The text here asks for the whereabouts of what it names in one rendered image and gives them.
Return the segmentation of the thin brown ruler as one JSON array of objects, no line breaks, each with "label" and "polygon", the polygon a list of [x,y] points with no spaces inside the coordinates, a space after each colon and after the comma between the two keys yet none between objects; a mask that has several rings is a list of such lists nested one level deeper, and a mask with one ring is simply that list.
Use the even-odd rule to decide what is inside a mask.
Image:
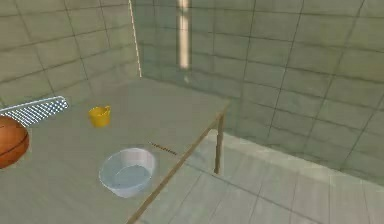
[{"label": "thin brown ruler", "polygon": [[157,149],[160,149],[160,150],[162,150],[162,151],[168,152],[168,153],[170,153],[170,154],[172,154],[172,155],[177,155],[177,153],[176,153],[175,151],[173,151],[173,150],[171,150],[171,149],[169,149],[169,148],[167,148],[167,147],[164,147],[164,146],[162,146],[162,145],[156,144],[156,143],[154,143],[154,142],[149,142],[149,144],[150,144],[151,146],[157,148]]}]

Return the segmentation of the glass top wooden table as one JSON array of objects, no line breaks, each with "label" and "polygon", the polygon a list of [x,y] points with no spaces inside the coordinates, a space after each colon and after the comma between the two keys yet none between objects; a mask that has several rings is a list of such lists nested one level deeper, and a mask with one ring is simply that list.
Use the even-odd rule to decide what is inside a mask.
[{"label": "glass top wooden table", "polygon": [[[0,170],[0,224],[134,224],[224,117],[229,103],[141,78],[29,127],[28,152]],[[88,112],[105,106],[111,108],[110,123],[94,127]],[[157,166],[146,188],[121,198],[101,184],[99,170],[111,155],[133,147],[150,151]]]}]

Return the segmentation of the white mesh tray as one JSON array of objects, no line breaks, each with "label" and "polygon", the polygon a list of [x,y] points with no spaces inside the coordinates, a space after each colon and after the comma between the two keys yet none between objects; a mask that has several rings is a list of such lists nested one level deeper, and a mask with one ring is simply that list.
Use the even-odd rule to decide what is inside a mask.
[{"label": "white mesh tray", "polygon": [[10,117],[29,127],[69,108],[63,96],[55,96],[0,109],[0,116]]}]

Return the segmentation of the orange basketball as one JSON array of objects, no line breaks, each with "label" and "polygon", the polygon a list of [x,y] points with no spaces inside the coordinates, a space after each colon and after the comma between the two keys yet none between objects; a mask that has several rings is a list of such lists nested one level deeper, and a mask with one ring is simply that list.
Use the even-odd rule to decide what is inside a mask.
[{"label": "orange basketball", "polygon": [[0,116],[0,169],[16,163],[29,147],[29,133],[18,121]]}]

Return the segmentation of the clear glass bowl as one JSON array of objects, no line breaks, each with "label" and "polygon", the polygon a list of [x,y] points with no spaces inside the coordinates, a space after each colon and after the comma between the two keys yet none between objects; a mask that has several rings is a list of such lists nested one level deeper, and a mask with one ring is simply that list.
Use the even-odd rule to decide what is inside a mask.
[{"label": "clear glass bowl", "polygon": [[148,186],[156,166],[156,158],[150,151],[137,147],[127,148],[103,162],[99,180],[116,196],[130,198]]}]

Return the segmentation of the yellow cup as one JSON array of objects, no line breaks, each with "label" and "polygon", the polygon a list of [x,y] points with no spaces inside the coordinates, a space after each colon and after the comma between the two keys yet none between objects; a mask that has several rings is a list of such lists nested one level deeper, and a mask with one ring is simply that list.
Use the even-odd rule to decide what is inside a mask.
[{"label": "yellow cup", "polygon": [[104,127],[110,123],[109,106],[94,107],[88,112],[89,119],[94,127]]}]

